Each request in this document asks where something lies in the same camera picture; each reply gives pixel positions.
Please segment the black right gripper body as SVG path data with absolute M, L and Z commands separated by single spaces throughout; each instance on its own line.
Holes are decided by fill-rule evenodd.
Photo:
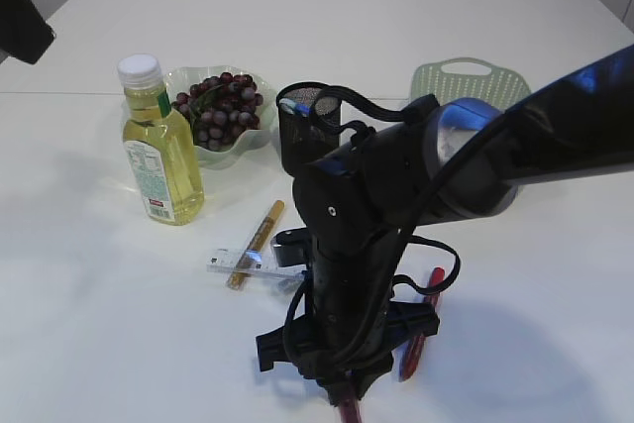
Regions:
M 315 381 L 333 406 L 345 383 L 357 400 L 393 365 L 392 352 L 417 335 L 437 333 L 429 303 L 393 300 L 393 288 L 422 287 L 396 269 L 428 218 L 433 180 L 419 155 L 327 155 L 303 165 L 292 193 L 312 237 L 312 258 L 282 327 L 257 336 L 259 366 L 290 363 Z

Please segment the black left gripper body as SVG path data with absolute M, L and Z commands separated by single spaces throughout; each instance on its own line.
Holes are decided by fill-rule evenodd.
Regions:
M 36 64 L 55 39 L 32 0 L 1 0 L 1 51 L 27 64 Z

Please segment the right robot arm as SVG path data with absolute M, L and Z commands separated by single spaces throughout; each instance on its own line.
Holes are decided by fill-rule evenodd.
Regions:
M 622 49 L 505 110 L 428 94 L 399 111 L 326 86 L 317 102 L 348 103 L 385 123 L 352 121 L 350 140 L 298 158 L 292 196 L 303 227 L 275 238 L 304 277 L 283 325 L 256 339 L 263 371 L 278 363 L 324 388 L 332 405 L 361 399 L 393 351 L 440 320 L 429 302 L 398 302 L 397 268 L 420 226 L 500 214 L 521 186 L 633 167 L 633 51 Z

